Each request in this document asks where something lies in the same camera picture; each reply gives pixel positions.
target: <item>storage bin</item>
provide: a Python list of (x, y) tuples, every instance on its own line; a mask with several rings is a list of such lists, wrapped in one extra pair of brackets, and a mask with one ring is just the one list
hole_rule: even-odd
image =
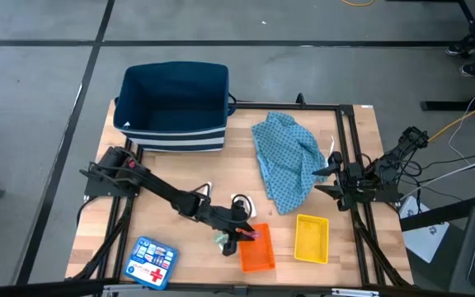
[(329, 254), (329, 220), (311, 215), (298, 214), (294, 258), (327, 264)]
[(276, 268), (269, 224), (252, 225), (260, 237), (254, 241), (240, 241), (239, 261), (243, 272), (266, 271)]
[(145, 150), (223, 149), (228, 68), (202, 62), (145, 64), (126, 70), (113, 124)]

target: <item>blue patterned cloth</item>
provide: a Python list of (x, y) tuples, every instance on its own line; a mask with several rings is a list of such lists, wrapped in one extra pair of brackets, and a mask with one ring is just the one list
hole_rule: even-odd
[(317, 140), (292, 116), (279, 112), (269, 112), (264, 122), (252, 126), (252, 135), (267, 198), (275, 201), (280, 215), (295, 210), (314, 182), (324, 181), (313, 175), (325, 165)]

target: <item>gray floor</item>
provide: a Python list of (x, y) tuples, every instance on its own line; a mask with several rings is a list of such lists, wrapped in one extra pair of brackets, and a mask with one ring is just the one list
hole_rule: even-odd
[[(0, 0), (0, 39), (94, 40), (106, 1)], [(475, 12), (475, 2), (470, 3)], [(340, 1), (116, 1), (106, 40), (457, 40), (467, 22), (455, 3), (386, 2), (348, 7)], [(0, 285), (11, 282), (91, 48), (0, 48)], [(373, 105), (383, 146), (390, 149), (409, 125), (433, 134), (461, 116), (422, 112), (423, 100), (466, 100), (475, 79), (459, 74), (464, 61), (441, 48), (121, 47), (102, 48), (63, 170), (31, 281), (59, 281), (71, 251), (85, 179), (78, 169), (94, 159), (109, 101), (134, 64), (202, 60), (230, 68), (238, 99)], [(421, 150), (421, 164), (455, 158), (451, 133)], [(455, 146), (475, 153), (475, 116)], [(431, 167), (433, 177), (464, 163)], [(475, 173), (434, 184), (462, 198), (475, 196)], [(453, 198), (423, 192), (429, 207)], [(416, 282), (430, 286), (417, 276)]]

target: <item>white paper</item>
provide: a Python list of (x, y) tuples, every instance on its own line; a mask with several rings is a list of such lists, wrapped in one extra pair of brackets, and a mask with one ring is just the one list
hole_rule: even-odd
[[(428, 210), (430, 209), (421, 203), (421, 211), (426, 212)], [(417, 215), (417, 201), (415, 197), (409, 196), (401, 208), (400, 216), (401, 219), (404, 219), (412, 215)], [(425, 262), (430, 263), (448, 228), (449, 224), (445, 222), (444, 224), (406, 231), (402, 233), (402, 236), (406, 247), (410, 251)]]

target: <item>orange plastic basket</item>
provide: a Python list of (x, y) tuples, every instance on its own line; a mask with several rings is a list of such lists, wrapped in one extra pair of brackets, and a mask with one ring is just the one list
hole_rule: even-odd
[(254, 241), (239, 242), (239, 259), (243, 272), (265, 271), (276, 267), (269, 224), (255, 224), (252, 227), (260, 233)]

